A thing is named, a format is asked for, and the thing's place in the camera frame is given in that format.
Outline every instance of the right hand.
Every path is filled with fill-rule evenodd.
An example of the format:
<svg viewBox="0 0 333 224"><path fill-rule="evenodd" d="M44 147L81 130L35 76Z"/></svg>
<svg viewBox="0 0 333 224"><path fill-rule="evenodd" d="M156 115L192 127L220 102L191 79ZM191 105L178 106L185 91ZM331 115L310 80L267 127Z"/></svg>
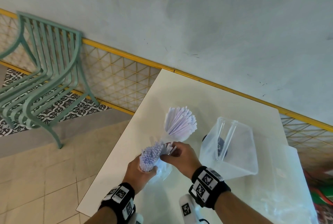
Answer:
<svg viewBox="0 0 333 224"><path fill-rule="evenodd" d="M161 155L161 160L172 164L184 176L192 179L193 173L202 166L193 148L182 142L173 142L172 146L177 146L175 151L169 156Z"/></svg>

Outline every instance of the yellow metal frame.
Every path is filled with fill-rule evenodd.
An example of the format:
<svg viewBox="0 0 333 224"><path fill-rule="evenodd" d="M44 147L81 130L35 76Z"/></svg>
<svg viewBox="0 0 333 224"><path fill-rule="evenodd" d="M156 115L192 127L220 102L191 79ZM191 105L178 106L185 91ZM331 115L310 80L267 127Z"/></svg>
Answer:
<svg viewBox="0 0 333 224"><path fill-rule="evenodd" d="M4 9L1 9L0 8L0 14L3 14L3 15L6 15L8 17L11 17L11 18L15 18L17 19L17 16L16 14L12 13L12 12L9 12L9 11L6 11ZM89 39L86 39L86 38L83 38L82 39L82 42L84 44L87 44L87 45L90 45L90 46L93 46L93 47L96 47L96 48L99 48L99 49L102 49L102 50L105 50L107 52L111 52L113 54L116 54L116 55L119 55L119 56L122 56L122 57L125 57L125 58L128 58L128 59L131 59L133 61L136 61L136 62L139 62L139 63L142 63L142 64L145 64L145 65L148 65L148 66L151 66L151 67L155 67L155 68L158 68L158 69L165 69L165 70L169 70L169 71L172 71L174 73L177 73L177 74L180 74L182 76L185 76L185 77L189 77L191 79L194 79L194 80L197 80L199 82L202 82L202 83L205 83L205 84L208 84L208 85L211 85L211 86L214 86L216 88L219 88L219 89L222 89L222 90L225 90L225 91L228 91L228 92L231 92L231 93L234 93L234 94L237 94L239 96L242 96L244 98L248 98L248 99L251 99L251 100L254 100L256 102L259 102L261 104L264 104L264 105L267 105L267 106L270 106L270 107L273 107L273 108L276 108L279 113L281 114L284 114L284 115L287 115L289 117L292 117L296 120L299 120L299 121L303 121L305 123L308 123L308 124L311 124L313 126L316 126L316 127L319 127L319 128L322 128L322 129L325 129L327 131L330 131L330 132L333 132L333 126L331 125L328 125L326 123L323 123L323 122L320 122L320 121L317 121L317 120L314 120L314 119L311 119L309 117L306 117L304 115L301 115L301 114L298 114L298 113L295 113L295 112L292 112L290 110L287 110L285 108L282 108L282 107L279 107L279 106L276 106L274 104L271 104L269 102L266 102L264 100L260 100L258 98L255 98L255 97L252 97L250 95L247 95L245 93L241 93L241 92L238 92L238 91L235 91L231 88L228 88L228 87L225 87L223 85L219 85L217 83L214 83L214 82L211 82L211 81L208 81L206 79L202 79L202 78L199 78L197 76L194 76L192 74L189 74L189 73L186 73L186 72L183 72L183 71L180 71L180 70L177 70L177 69L174 69L172 67L168 67L168 66L165 66L163 64L160 64L160 63L157 63L157 62L153 62L151 60L148 60L148 59L144 59L142 57L138 57L138 56L135 56L135 55L132 55L130 53L127 53L127 52L124 52L122 50L119 50L119 49L115 49L115 48L112 48L110 46L107 46L107 45L104 45L104 44L101 44L101 43L98 43L98 42L95 42L95 41L92 41L92 40L89 40ZM7 66L9 68L12 68L14 70L17 70L17 71L20 71L24 74L29 74L29 72L27 72L26 70L23 70L21 68L18 68L18 67L15 67L11 64L8 64L8 63L5 63L5 62L2 62L0 61L0 64L4 65L4 66ZM79 91L73 91L73 93L76 93L78 95L82 94L81 92ZM99 102L101 102L101 104L104 104L108 107L111 107L111 108L115 108L115 109L118 109L122 112L125 112L125 113L128 113L128 114L131 114L133 115L134 112L132 111L129 111L127 109L124 109L124 108L121 108L119 106L116 106L116 105L113 105L109 102L106 102L104 100L101 100L101 99L98 99Z"/></svg>

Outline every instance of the chair backrest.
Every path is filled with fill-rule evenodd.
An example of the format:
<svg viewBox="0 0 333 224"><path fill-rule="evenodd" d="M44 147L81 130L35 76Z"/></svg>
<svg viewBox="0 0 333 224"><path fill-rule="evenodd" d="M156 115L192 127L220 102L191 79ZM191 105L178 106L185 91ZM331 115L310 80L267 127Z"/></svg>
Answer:
<svg viewBox="0 0 333 224"><path fill-rule="evenodd" d="M18 12L20 24L29 32L26 40L32 54L32 60L41 74L53 79L64 72L73 61L79 60L82 44L81 32L71 29L37 16ZM63 84L77 84L78 71L75 65L70 74L63 80Z"/></svg>

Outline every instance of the left hand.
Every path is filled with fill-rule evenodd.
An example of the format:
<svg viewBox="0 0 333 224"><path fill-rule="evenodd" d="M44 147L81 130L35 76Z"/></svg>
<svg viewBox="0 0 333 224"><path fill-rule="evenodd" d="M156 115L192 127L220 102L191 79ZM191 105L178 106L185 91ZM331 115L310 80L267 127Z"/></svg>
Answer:
<svg viewBox="0 0 333 224"><path fill-rule="evenodd" d="M157 167L155 166L151 171L144 172L140 169L139 159L140 155L138 155L133 161L131 161L127 166L127 171L123 179L123 183L130 184L134 191L135 195L141 191L147 182L156 175Z"/></svg>

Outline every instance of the black and white tile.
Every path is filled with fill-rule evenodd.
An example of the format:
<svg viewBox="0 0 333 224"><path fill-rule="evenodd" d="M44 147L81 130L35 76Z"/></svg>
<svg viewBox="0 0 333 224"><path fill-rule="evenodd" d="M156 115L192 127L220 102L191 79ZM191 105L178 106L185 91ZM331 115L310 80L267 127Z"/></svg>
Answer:
<svg viewBox="0 0 333 224"><path fill-rule="evenodd" d="M7 69L6 77L3 83L3 86L7 86L13 83L16 80L19 80L26 76L25 74L18 72L13 69ZM51 107L46 109L44 112L39 114L39 118L45 122L49 123L52 121L58 114L60 114L66 107L68 107L72 102L74 102L79 95L74 93L69 93L61 98L59 101L55 102ZM73 108L64 118L60 121L68 120L72 118L81 117L84 115L97 113L100 111L104 111L110 109L105 105L96 106L94 102L90 99L84 99L81 101L76 107ZM17 124L15 128L11 129L8 124L4 121L4 119L0 119L0 136L10 135L17 132L22 132L28 130L27 127Z"/></svg>

